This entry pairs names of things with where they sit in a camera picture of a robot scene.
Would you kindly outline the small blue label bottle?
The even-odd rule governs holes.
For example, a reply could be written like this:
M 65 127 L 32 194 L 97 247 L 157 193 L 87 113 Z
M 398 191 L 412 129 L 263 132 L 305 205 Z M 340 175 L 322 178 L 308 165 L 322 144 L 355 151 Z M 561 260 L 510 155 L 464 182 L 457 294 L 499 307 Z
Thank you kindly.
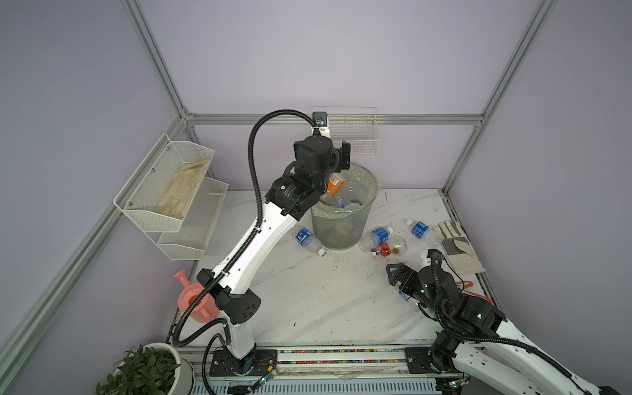
M 398 294 L 400 294 L 401 298 L 403 298 L 405 301 L 409 301 L 411 299 L 411 296 L 403 293 L 402 291 L 400 291 Z

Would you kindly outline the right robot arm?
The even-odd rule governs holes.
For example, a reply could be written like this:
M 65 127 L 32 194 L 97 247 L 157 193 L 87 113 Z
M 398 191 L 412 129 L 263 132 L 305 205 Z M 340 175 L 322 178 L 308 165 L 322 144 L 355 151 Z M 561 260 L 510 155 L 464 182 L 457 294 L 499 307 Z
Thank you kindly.
M 528 339 L 505 314 L 480 296 L 469 295 L 464 284 L 444 271 L 444 256 L 429 250 L 419 271 L 404 263 L 386 267 L 388 282 L 415 300 L 424 316 L 441 330 L 421 355 L 405 350 L 411 373 L 461 373 L 445 391 L 457 392 L 475 378 L 503 394 L 614 394 L 611 386 L 597 386 L 568 370 Z

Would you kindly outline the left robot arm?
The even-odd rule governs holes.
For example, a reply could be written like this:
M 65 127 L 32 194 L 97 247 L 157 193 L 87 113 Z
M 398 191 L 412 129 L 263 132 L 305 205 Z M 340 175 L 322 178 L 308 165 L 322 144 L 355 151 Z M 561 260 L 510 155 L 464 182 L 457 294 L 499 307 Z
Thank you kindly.
M 294 161 L 264 194 L 255 168 L 255 139 L 266 122 L 281 116 L 306 121 L 311 133 L 293 144 Z M 246 375 L 255 366 L 256 343 L 250 319 L 257 313 L 261 300 L 250 289 L 253 277 L 281 237 L 327 192 L 330 176 L 349 169 L 351 145 L 344 142 L 340 147 L 334 146 L 329 133 L 329 116 L 325 112 L 307 115 L 298 110 L 275 110 L 263 115 L 253 126 L 247 156 L 257 211 L 255 220 L 220 264 L 198 274 L 202 291 L 183 312 L 172 336 L 174 347 L 184 347 L 213 326 L 222 325 L 225 333 L 222 347 L 230 368 L 237 375 Z M 184 324 L 208 296 L 214 299 L 219 316 L 193 334 L 182 337 Z

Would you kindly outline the orange label bottle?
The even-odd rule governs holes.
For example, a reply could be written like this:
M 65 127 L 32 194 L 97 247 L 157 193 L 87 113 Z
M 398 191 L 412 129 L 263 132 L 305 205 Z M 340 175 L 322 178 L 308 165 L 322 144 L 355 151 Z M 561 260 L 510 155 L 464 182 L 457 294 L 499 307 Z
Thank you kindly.
M 325 194 L 320 198 L 320 201 L 323 204 L 341 208 L 344 207 L 342 199 L 339 196 L 339 193 L 342 187 L 345 185 L 347 179 L 344 175 L 334 173 L 330 176 L 328 181 L 328 186 Z

